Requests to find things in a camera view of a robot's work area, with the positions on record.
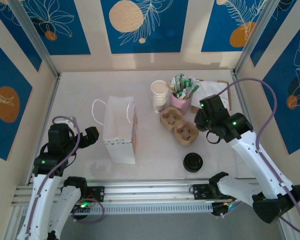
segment cable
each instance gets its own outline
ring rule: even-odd
[[[36,197],[33,201],[33,205],[32,205],[32,208],[31,208],[31,212],[30,212],[30,215],[29,215],[29,220],[28,220],[28,224],[26,226],[26,231],[25,231],[25,240],[29,240],[29,233],[30,233],[30,228],[31,228],[31,224],[32,224],[32,220],[33,220],[33,217],[34,217],[34,214],[35,214],[35,210],[36,210],[36,206],[37,206],[37,202],[38,202],[38,199],[39,199],[39,196],[40,196],[40,193],[42,191],[42,189],[44,188],[44,185],[46,183],[46,181],[48,180],[48,178],[50,177],[50,175],[52,173],[54,173],[60,166],[62,166],[77,150],[78,146],[79,146],[79,142],[80,142],[80,129],[78,127],[78,124],[76,121],[73,121],[71,118],[67,117],[67,116],[56,116],[52,119],[52,123],[54,124],[55,123],[55,120],[56,119],[67,119],[69,120],[71,123],[73,123],[74,127],[76,128],[76,131],[78,132],[78,137],[76,139],[76,143],[75,143],[75,146],[74,148],[72,149],[72,151],[61,161],[59,162],[58,165],[56,165],[53,169],[50,170],[50,172],[45,176],[45,178],[43,179],[37,193],[36,193]]]
[[[96,200],[94,198],[85,198],[85,199],[81,199],[81,201],[92,201],[92,202],[95,202],[95,203],[99,204],[101,209],[102,209],[102,215],[97,220],[94,220],[94,221],[80,221],[80,220],[77,220],[77,219],[75,219],[75,212],[78,209],[82,209],[82,208],[79,207],[76,210],[74,210],[72,215],[71,215],[74,222],[79,223],[79,224],[96,224],[96,223],[100,222],[101,220],[103,220],[103,218],[105,216],[105,207],[101,204],[101,202],[99,202],[98,200]]]
[[[259,82],[263,85],[265,85],[271,92],[272,97],[273,97],[273,110],[271,115],[269,116],[268,120],[265,122],[265,124],[261,127],[260,131],[258,132],[256,139],[255,139],[255,146],[257,151],[259,152],[261,158],[263,159],[263,161],[265,162],[265,164],[269,167],[269,169],[272,171],[272,173],[274,174],[274,176],[276,177],[276,179],[279,181],[280,184],[284,184],[284,181],[281,179],[280,175],[276,172],[276,170],[272,167],[272,165],[270,164],[270,162],[268,161],[268,159],[265,157],[265,155],[260,152],[260,136],[263,133],[263,131],[265,130],[265,128],[268,126],[268,124],[270,123],[270,121],[274,118],[277,107],[278,107],[278,101],[277,101],[277,96],[275,94],[275,91],[271,88],[271,86],[269,84],[267,84],[266,82],[257,79],[257,78],[253,78],[253,77],[246,77],[246,78],[241,78],[238,79],[237,81],[232,82],[231,84],[229,84],[225,89],[223,89],[221,92],[219,92],[217,94],[217,96],[219,96],[220,94],[222,94],[224,91],[228,90],[231,86],[239,83],[239,82],[243,82],[243,81],[255,81],[255,82]],[[292,200],[293,204],[295,205],[295,208],[300,216],[300,206],[297,203],[296,199],[294,198],[294,196],[291,194],[291,192],[289,191],[289,189],[284,185],[283,189],[286,191],[286,193],[288,194],[288,196],[290,197],[290,199]],[[288,224],[291,228],[293,228],[294,230],[296,230],[298,233],[300,233],[300,229],[296,228],[294,225],[292,225],[290,222],[288,222],[286,219],[284,219],[282,216],[280,217],[286,224]]]
[[[74,154],[74,159],[73,159],[73,161],[70,162],[67,166],[65,166],[64,170],[65,170],[67,167],[69,167],[71,164],[73,164],[73,163],[75,162],[76,158],[77,158],[77,153]]]
[[[236,203],[236,201],[234,201],[234,202],[229,206],[229,210],[228,210],[227,213],[222,214],[221,216],[217,216],[217,218],[224,218],[225,216],[227,216],[227,215],[229,215],[230,213],[232,213],[234,210],[237,209],[237,207],[239,207],[239,205],[242,203],[242,201],[238,200],[238,201],[237,201],[237,204],[236,204],[232,209],[230,209],[230,208],[233,206],[233,204],[235,204],[235,203]]]

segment white table surface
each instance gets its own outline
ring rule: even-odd
[[[159,114],[152,109],[150,85],[156,80],[169,82],[178,73],[205,81],[233,81],[229,70],[64,72],[48,127],[55,116],[74,116],[81,131],[96,126],[100,137],[94,145],[77,151],[76,161],[66,169],[63,177],[78,176],[87,180],[208,179],[223,171],[236,178],[253,178],[243,159],[223,140],[216,145],[210,144],[206,140],[206,132],[201,132],[190,146],[183,146],[175,140],[172,132],[160,124]],[[138,117],[136,164],[112,163],[102,140],[103,126],[92,117],[92,102],[95,99],[106,102],[108,96],[135,99]],[[234,87],[231,99],[232,113],[241,112]],[[96,104],[94,109],[96,118],[103,121],[105,107]],[[194,122],[194,117],[190,110],[185,116],[191,122]],[[47,141],[48,129],[43,142]],[[203,166],[196,173],[190,173],[183,167],[184,157],[192,152],[203,159]]]

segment paper bag handle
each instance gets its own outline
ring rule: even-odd
[[[100,99],[96,99],[96,100],[93,101],[93,103],[92,103],[92,108],[91,108],[91,113],[92,113],[93,119],[94,119],[98,124],[100,124],[100,125],[103,126],[104,124],[101,123],[101,122],[99,122],[99,121],[95,118],[95,115],[94,115],[94,106],[95,106],[95,103],[96,103],[96,102],[101,102],[101,103],[103,103],[105,106],[107,106],[107,104],[106,104],[104,101],[100,100]]]
[[[132,122],[129,120],[128,110],[129,110],[129,107],[130,107],[130,104],[131,104],[132,101],[133,101],[133,107],[135,106],[135,101],[134,101],[134,99],[131,99],[131,100],[129,101],[129,103],[128,103],[128,107],[126,108],[126,119],[128,120],[128,122],[129,122],[130,124],[132,124]],[[103,103],[105,106],[107,106],[107,104],[106,104],[104,101],[100,100],[100,99],[96,99],[96,100],[93,101],[92,107],[91,107],[91,113],[92,113],[93,119],[94,119],[98,124],[100,124],[100,125],[103,126],[104,124],[101,123],[101,122],[99,122],[99,121],[96,119],[95,115],[94,115],[94,106],[95,106],[95,103],[96,103],[96,102],[101,102],[101,103]]]
[[[133,107],[135,107],[135,105],[136,105],[135,100],[134,100],[134,99],[131,99],[131,100],[129,101],[128,107],[126,108],[126,119],[128,119],[128,122],[129,122],[130,124],[132,124],[132,122],[129,120],[128,110],[129,110],[129,107],[130,107],[130,104],[131,104],[132,101],[133,101]]]

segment black cup lid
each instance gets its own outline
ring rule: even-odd
[[[203,164],[201,156],[194,152],[188,153],[183,160],[184,168],[190,173],[198,172]]]

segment green led light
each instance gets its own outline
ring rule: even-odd
[[[85,207],[87,207],[87,206],[88,206],[88,203],[87,203],[87,202],[84,202],[84,203],[81,205],[82,208],[85,208]]]

